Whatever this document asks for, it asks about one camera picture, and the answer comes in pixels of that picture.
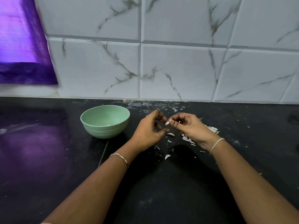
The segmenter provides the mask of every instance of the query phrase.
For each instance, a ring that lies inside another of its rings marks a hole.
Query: person's right arm
[[[195,115],[178,113],[170,117],[169,122],[209,152],[220,139]],[[299,212],[229,143],[221,140],[212,150],[212,155],[247,224],[299,223]]]

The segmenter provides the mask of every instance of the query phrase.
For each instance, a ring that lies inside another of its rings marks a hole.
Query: purple curtain
[[[57,83],[34,0],[0,0],[0,83]]]

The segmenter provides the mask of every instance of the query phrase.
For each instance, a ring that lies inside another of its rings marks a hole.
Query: plastic bowl
[[[96,138],[112,138],[127,126],[130,117],[128,109],[117,105],[93,107],[83,112],[80,120],[86,131]]]

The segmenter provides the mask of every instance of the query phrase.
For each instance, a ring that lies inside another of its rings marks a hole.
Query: hand
[[[169,118],[169,123],[198,143],[202,148],[211,152],[211,148],[220,137],[207,128],[196,115],[188,113],[177,113]]]
[[[140,148],[140,152],[147,150],[149,147],[157,143],[161,138],[169,131],[167,128],[162,128],[155,120],[159,120],[163,124],[167,122],[167,118],[163,115],[162,112],[158,110],[153,111],[147,117],[143,118],[133,137],[130,141],[137,144]]]

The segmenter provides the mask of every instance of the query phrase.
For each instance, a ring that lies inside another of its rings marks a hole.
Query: tiled backsplash
[[[299,104],[299,0],[36,0],[59,86],[0,96]]]

